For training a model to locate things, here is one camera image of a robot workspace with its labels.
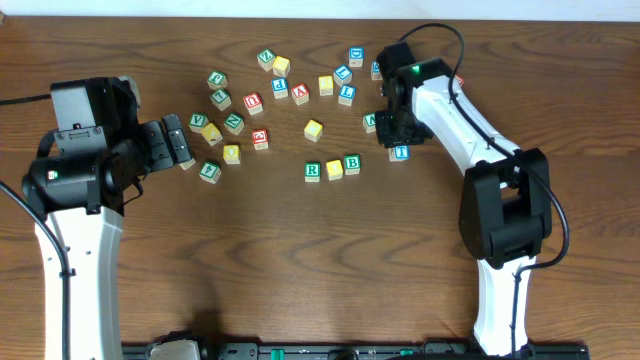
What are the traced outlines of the blue T block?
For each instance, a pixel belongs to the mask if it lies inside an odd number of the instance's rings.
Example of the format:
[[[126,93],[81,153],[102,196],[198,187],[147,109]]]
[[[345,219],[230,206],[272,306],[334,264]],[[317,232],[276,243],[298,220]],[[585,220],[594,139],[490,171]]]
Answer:
[[[410,158],[410,149],[408,145],[399,145],[388,149],[388,157],[390,162],[406,161]]]

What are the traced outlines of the green B block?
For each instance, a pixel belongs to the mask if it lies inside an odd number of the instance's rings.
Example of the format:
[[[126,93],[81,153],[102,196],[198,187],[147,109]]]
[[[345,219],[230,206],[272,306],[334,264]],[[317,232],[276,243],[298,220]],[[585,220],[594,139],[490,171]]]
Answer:
[[[344,156],[344,174],[357,175],[361,171],[361,158],[358,154]]]

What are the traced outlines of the yellow O block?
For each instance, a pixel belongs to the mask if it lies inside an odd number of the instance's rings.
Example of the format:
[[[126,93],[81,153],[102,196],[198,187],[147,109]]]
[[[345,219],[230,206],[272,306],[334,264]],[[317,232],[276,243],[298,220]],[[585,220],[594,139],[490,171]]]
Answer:
[[[341,179],[344,176],[342,161],[340,159],[328,161],[326,171],[330,181]]]

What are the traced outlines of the green R block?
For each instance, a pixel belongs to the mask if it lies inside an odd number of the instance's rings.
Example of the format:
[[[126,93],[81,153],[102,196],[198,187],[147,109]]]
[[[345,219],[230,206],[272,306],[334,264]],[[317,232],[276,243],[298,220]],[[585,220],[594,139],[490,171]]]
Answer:
[[[321,179],[321,164],[319,162],[306,162],[304,179],[306,182],[319,182]]]

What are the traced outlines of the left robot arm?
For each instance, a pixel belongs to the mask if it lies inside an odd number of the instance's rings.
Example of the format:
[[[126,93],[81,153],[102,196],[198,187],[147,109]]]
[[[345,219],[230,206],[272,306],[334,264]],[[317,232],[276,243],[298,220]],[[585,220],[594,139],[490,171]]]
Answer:
[[[124,192],[195,159],[179,118],[142,123],[127,76],[54,83],[58,126],[22,180],[45,274],[45,356],[121,359],[117,258]]]

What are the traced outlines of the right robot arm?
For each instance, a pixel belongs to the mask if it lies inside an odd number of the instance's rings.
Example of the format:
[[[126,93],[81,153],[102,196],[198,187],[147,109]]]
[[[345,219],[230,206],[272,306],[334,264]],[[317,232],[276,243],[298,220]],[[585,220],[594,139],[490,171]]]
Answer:
[[[464,94],[440,58],[417,61],[406,42],[385,47],[376,61],[387,109],[375,114],[376,134],[394,160],[436,138],[464,181],[459,231],[479,270],[479,308],[473,336],[489,356],[516,354],[524,329],[528,275],[551,233],[545,155],[523,151],[502,136]]]

